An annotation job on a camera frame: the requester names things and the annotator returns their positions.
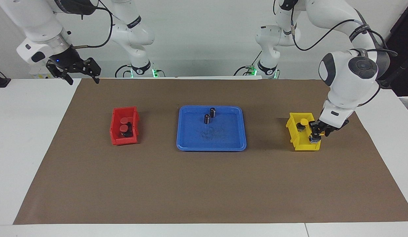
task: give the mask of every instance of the white table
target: white table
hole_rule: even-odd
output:
[[[0,89],[0,236],[408,237],[408,222],[12,225],[79,82],[20,79]],[[407,109],[381,90],[356,112],[408,201]]]

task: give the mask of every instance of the black cable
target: black cable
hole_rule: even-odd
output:
[[[274,15],[276,15],[276,0],[274,0],[274,3],[273,3],[273,13],[274,13]]]
[[[125,71],[125,72],[122,74],[123,77],[125,77],[125,73],[126,73],[126,72],[131,72],[131,71],[130,71],[130,70]]]
[[[244,69],[244,68],[247,68],[248,66],[241,66],[239,69],[237,69],[236,70],[236,72],[233,74],[233,76],[236,76],[236,74],[240,71],[240,70],[242,70],[242,69]]]
[[[358,56],[360,56],[362,54],[362,52],[360,50],[356,49],[356,48],[351,48],[350,50],[354,50],[354,51],[359,52]],[[372,49],[366,50],[366,52],[387,52],[392,57],[398,56],[397,52],[392,51],[390,49],[384,49],[384,48],[372,48]]]
[[[116,72],[115,72],[115,77],[117,78],[118,77],[118,72],[121,70],[121,69],[123,69],[124,67],[131,67],[130,65],[122,65],[122,66],[120,66],[117,70],[116,70]]]
[[[4,78],[7,78],[7,77],[5,76],[5,74],[3,74],[1,71],[0,71],[0,74],[2,74],[2,75],[4,76]]]
[[[294,7],[292,8],[292,10],[291,10],[291,25],[293,26],[293,13],[294,13]],[[336,24],[334,27],[332,27],[327,33],[325,33],[324,34],[324,36],[322,36],[316,43],[314,43],[311,47],[309,47],[309,48],[300,48],[298,45],[297,45],[297,43],[296,43],[296,39],[294,39],[294,35],[293,35],[293,42],[294,42],[294,45],[298,48],[298,49],[300,49],[300,50],[302,50],[302,51],[308,51],[308,50],[310,50],[311,48],[313,48],[313,47],[315,47],[315,45],[317,45],[319,42],[321,42],[321,40],[323,40],[329,33],[331,33],[331,31],[333,31],[335,28],[337,28],[338,26],[340,26],[341,24],[344,24],[344,23],[346,23],[346,22],[349,22],[349,21],[355,21],[354,19],[347,19],[347,20],[345,20],[345,21],[342,21],[342,22],[340,22],[340,23],[338,23],[338,24]]]
[[[166,77],[166,74],[164,73],[163,70],[157,70],[156,72],[163,72],[164,77]]]
[[[105,44],[107,44],[108,42],[109,42],[109,40],[110,40],[110,37],[111,37],[111,35],[112,35],[112,30],[113,30],[113,13],[105,6],[105,4],[103,4],[103,2],[102,1],[98,1],[97,2],[97,5],[99,5],[99,3],[101,3],[103,6],[104,6],[104,8],[101,8],[101,7],[98,7],[98,6],[88,6],[88,5],[84,5],[84,4],[81,4],[81,3],[79,3],[79,2],[76,2],[76,1],[74,1],[74,0],[70,0],[72,3],[75,3],[75,4],[77,4],[77,5],[80,5],[80,6],[84,6],[84,7],[87,7],[87,8],[93,8],[93,9],[96,9],[96,10],[104,10],[104,11],[107,11],[108,13],[109,13],[109,15],[110,15],[110,31],[109,31],[109,36],[108,36],[108,38],[106,39],[106,41],[104,42],[104,43],[102,43],[101,45],[93,45],[93,46],[91,46],[91,45],[79,45],[79,46],[73,46],[73,48],[75,48],[75,49],[78,49],[78,48],[100,48],[100,47],[103,47]]]
[[[381,90],[380,86],[378,87],[378,90],[374,93],[374,95],[370,99],[368,99],[368,101],[364,102],[363,104],[358,105],[357,107],[364,106],[367,103],[369,103],[371,100],[373,100],[375,98],[375,96],[379,93],[379,90]]]
[[[253,64],[256,62],[256,60],[258,59],[258,57],[259,57],[261,54],[262,54],[262,50],[261,50],[261,52],[259,52],[258,56],[256,56],[255,60],[253,61],[253,63],[252,63],[251,65],[253,65]]]
[[[385,42],[384,38],[379,33],[371,29],[369,29],[368,31],[377,35],[381,39],[384,49],[388,49],[387,43]]]
[[[387,52],[392,57],[398,56],[398,53],[396,51],[392,51],[390,49],[384,49],[384,48],[373,48],[373,49],[368,49],[366,51],[367,52]]]
[[[112,36],[112,30],[113,30],[113,16],[112,16],[113,14],[112,14],[112,12],[111,12],[109,9],[107,9],[107,8],[96,8],[96,9],[98,9],[98,10],[104,10],[104,11],[107,11],[107,12],[109,13],[109,16],[110,16],[110,31],[109,31],[109,36],[108,36],[108,38],[106,39],[106,41],[103,42],[101,45],[93,45],[93,46],[87,45],[87,48],[100,48],[100,47],[103,47],[105,44],[107,44],[107,43],[109,42],[110,37]]]

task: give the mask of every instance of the plastic tray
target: plastic tray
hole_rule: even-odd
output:
[[[119,131],[121,126],[121,118],[127,118],[128,121],[132,124],[132,133],[133,136],[126,138],[122,136]],[[125,145],[125,144],[136,144],[138,142],[137,136],[138,132],[138,121],[139,114],[136,111],[136,106],[133,107],[124,107],[124,108],[114,108],[112,114],[112,121],[110,124],[110,139],[114,145]]]
[[[216,108],[216,116],[205,124],[204,116],[212,107]],[[183,106],[179,111],[176,145],[184,151],[245,150],[242,110],[236,106]]]

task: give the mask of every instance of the brown mat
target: brown mat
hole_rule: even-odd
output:
[[[321,81],[84,79],[14,224],[408,221],[356,115],[319,152],[293,151],[288,113],[318,117],[327,92]],[[113,146],[112,109],[133,105],[141,144]],[[179,151],[183,105],[241,107],[247,149]]]

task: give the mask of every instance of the black cylinder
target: black cylinder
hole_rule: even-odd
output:
[[[205,114],[204,116],[204,123],[209,124],[210,123],[210,116],[208,114]]]
[[[210,108],[210,117],[214,118],[216,116],[216,108]]]

